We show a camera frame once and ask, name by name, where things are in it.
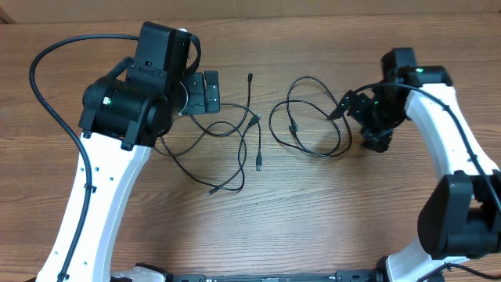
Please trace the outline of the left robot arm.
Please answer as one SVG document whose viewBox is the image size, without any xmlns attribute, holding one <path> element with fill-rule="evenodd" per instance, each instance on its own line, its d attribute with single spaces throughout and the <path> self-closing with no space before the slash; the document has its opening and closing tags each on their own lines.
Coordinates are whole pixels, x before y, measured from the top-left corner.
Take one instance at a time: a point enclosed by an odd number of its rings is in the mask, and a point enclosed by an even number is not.
<svg viewBox="0 0 501 282">
<path fill-rule="evenodd" d="M 132 187 L 156 141 L 177 116 L 219 111 L 218 73 L 189 61 L 199 38 L 145 22 L 135 55 L 92 83 L 82 97 L 74 185 L 39 281 L 170 281 L 164 269 L 139 263 L 110 268 Z"/>
</svg>

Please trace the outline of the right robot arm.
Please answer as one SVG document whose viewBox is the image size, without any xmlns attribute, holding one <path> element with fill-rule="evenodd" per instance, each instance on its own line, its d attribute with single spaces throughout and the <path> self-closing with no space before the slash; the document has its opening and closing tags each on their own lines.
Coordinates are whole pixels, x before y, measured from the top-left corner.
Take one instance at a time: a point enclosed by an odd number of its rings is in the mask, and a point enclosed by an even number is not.
<svg viewBox="0 0 501 282">
<path fill-rule="evenodd" d="M 438 184 L 417 219 L 416 239 L 372 270 L 339 270 L 338 281 L 441 281 L 443 273 L 500 250 L 500 170 L 463 116 L 442 66 L 420 66 L 411 48 L 381 58 L 382 80 L 346 92 L 331 119 L 361 125 L 362 145 L 388 149 L 393 131 L 412 121 L 431 156 Z"/>
</svg>

